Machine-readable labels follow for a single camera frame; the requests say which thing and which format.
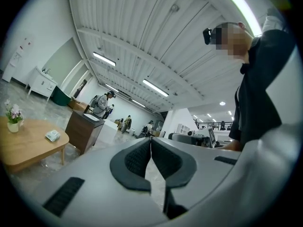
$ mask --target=black slot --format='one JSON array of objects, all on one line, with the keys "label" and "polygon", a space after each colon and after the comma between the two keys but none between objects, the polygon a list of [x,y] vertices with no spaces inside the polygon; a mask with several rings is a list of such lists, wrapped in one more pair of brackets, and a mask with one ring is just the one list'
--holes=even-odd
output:
[{"label": "black slot", "polygon": [[216,161],[221,161],[230,165],[235,165],[237,163],[237,160],[235,159],[231,159],[231,158],[227,158],[227,157],[215,157],[214,160]]},{"label": "black slot", "polygon": [[43,207],[60,217],[69,203],[72,201],[84,180],[77,177],[70,177],[62,187],[43,205]]}]

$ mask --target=white flower vase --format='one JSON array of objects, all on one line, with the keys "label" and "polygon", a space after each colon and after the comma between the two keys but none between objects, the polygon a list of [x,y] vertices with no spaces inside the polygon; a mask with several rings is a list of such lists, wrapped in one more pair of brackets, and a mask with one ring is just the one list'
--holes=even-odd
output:
[{"label": "white flower vase", "polygon": [[8,123],[8,129],[12,133],[16,133],[19,130],[19,124],[18,123]]}]

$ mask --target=wooden cabinet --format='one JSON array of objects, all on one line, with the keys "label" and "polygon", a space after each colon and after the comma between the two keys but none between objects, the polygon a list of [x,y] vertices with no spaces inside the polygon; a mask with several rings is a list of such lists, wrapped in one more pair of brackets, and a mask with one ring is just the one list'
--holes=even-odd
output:
[{"label": "wooden cabinet", "polygon": [[51,78],[51,76],[46,75],[36,67],[25,89],[30,86],[27,96],[31,91],[34,91],[47,97],[48,101],[56,85],[57,83]]}]

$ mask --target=ceiling light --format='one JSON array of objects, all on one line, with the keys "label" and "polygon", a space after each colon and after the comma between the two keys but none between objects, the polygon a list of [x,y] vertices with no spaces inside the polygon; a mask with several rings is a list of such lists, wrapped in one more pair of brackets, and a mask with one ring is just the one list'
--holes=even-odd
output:
[{"label": "ceiling light", "polygon": [[151,87],[152,89],[156,90],[158,93],[161,93],[163,96],[169,96],[166,92],[162,91],[160,88],[158,88],[157,86],[153,85],[151,82],[149,82],[148,80],[144,79],[143,83],[145,83],[146,85],[148,85],[149,87]]},{"label": "ceiling light", "polygon": [[108,64],[111,64],[112,66],[116,66],[116,63],[114,61],[112,61],[112,60],[104,57],[103,55],[100,55],[100,54],[98,54],[96,52],[93,52],[93,55],[96,56],[97,58],[99,58],[99,59],[107,62]]},{"label": "ceiling light", "polygon": [[105,84],[106,86],[110,87],[111,89],[115,90],[116,92],[119,92],[117,89],[113,88],[112,86],[110,86],[109,84]]},{"label": "ceiling light", "polygon": [[261,27],[245,0],[232,0],[245,17],[254,36],[262,34]]},{"label": "ceiling light", "polygon": [[132,99],[132,101],[133,101],[133,102],[135,102],[136,104],[138,104],[138,105],[140,105],[140,106],[142,106],[142,107],[144,107],[144,108],[145,108],[145,106],[144,106],[144,105],[142,105],[142,104],[138,103],[137,101],[134,101],[133,99]]}]

